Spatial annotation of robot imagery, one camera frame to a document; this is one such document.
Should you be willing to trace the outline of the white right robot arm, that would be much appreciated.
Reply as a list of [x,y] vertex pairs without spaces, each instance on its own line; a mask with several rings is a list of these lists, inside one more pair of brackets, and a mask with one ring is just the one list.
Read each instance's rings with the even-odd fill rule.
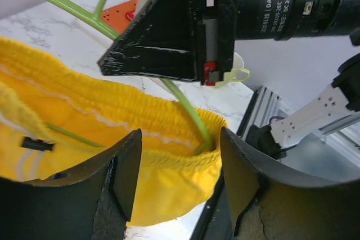
[[359,0],[147,0],[98,65],[104,75],[160,78],[210,147],[209,132],[175,80],[223,81],[236,40],[334,35],[359,45]]

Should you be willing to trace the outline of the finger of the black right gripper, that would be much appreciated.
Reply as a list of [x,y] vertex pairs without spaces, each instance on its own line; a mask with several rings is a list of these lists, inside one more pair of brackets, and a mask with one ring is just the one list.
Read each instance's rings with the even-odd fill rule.
[[189,0],[147,0],[98,61],[104,76],[196,81]]

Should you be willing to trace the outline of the green hanger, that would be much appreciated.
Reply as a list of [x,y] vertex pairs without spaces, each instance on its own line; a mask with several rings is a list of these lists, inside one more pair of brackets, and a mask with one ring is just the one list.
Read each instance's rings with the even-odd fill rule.
[[[96,8],[93,12],[89,12],[85,9],[83,9],[81,6],[78,6],[74,2],[70,0],[45,0],[56,7],[68,12],[69,14],[75,16],[77,19],[83,21],[87,25],[93,27],[103,35],[107,36],[108,38],[114,40],[119,33],[111,28],[110,26],[106,25],[101,20],[101,15],[103,12],[103,7],[106,4],[107,0],[99,0],[97,3]],[[160,79],[154,79],[154,83],[165,89],[167,92],[174,95],[184,108],[184,110],[189,115],[190,119],[195,124],[195,127],[199,130],[203,143],[194,151],[195,155],[199,155],[204,150],[213,150],[214,149],[214,143],[211,138],[211,135],[207,128],[205,127],[205,124],[200,119],[199,115],[197,114],[195,108],[190,104],[189,100],[185,97],[183,92],[178,88],[178,86],[171,80],[160,78]]]

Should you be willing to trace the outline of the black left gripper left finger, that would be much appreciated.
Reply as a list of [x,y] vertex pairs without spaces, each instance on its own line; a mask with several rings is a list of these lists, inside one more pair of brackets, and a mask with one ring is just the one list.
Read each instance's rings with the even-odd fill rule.
[[47,179],[1,179],[2,239],[123,239],[142,153],[134,130],[107,150]]

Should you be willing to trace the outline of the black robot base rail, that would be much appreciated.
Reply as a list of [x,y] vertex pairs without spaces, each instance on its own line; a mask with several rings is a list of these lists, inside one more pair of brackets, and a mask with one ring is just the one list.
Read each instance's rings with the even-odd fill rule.
[[230,240],[233,238],[223,172],[214,193],[205,203],[190,240]]

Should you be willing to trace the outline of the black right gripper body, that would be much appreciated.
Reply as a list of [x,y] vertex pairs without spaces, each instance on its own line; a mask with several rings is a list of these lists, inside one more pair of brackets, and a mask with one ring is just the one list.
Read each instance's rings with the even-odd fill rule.
[[197,8],[200,80],[214,86],[233,66],[238,0],[197,0]]

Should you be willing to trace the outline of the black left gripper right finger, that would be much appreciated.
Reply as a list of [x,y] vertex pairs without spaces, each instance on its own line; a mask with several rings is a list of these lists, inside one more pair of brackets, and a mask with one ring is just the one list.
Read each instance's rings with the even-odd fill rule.
[[358,239],[359,180],[335,182],[292,169],[220,132],[236,239]]

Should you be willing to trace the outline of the yellow shorts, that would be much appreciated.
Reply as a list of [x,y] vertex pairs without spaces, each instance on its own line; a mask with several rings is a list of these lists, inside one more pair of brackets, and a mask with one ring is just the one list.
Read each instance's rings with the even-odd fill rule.
[[143,151],[131,226],[187,214],[213,194],[220,176],[224,118],[196,110],[214,147],[176,101],[78,73],[56,57],[1,38],[1,176],[45,179],[142,131]]

